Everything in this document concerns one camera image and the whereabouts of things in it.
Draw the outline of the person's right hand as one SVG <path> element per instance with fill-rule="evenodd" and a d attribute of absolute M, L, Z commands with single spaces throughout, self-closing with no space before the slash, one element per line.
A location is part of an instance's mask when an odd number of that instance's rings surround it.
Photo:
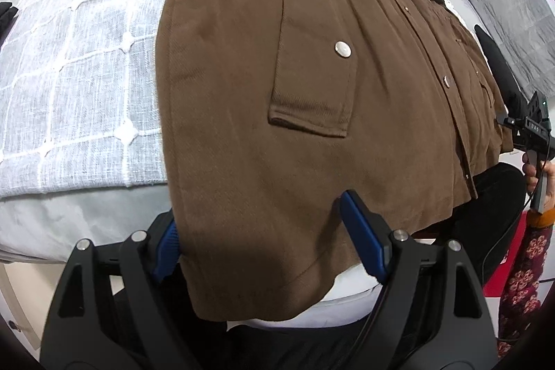
<path fill-rule="evenodd" d="M 531 210 L 540 215 L 554 209 L 554 161 L 541 161 L 535 153 L 526 152 L 522 157 L 522 171 L 526 190 L 532 199 Z"/>

